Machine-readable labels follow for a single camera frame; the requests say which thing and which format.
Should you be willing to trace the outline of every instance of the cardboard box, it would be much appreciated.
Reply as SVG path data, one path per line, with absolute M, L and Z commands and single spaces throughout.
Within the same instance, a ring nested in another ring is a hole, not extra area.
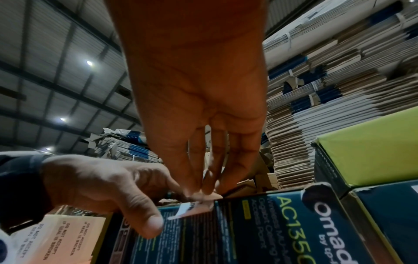
M 396 263 L 418 263 L 418 180 L 354 189 L 341 202 L 356 215 L 353 222 L 363 237 L 370 232 L 367 222 L 379 234 L 370 248 L 383 243 Z
M 413 180 L 418 175 L 418 107 L 319 136 L 315 180 L 339 197 L 358 187 Z
M 175 220 L 179 207 L 160 211 L 164 230 L 150 240 L 114 215 L 92 264 L 375 263 L 328 184 L 223 199 Z

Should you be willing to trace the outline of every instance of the warehouse ceiling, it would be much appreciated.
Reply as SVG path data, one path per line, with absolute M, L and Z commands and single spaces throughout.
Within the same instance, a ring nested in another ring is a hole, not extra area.
M 271 1 L 266 34 L 312 2 Z M 93 155 L 90 133 L 142 130 L 130 90 L 103 0 L 1 1 L 0 151 Z

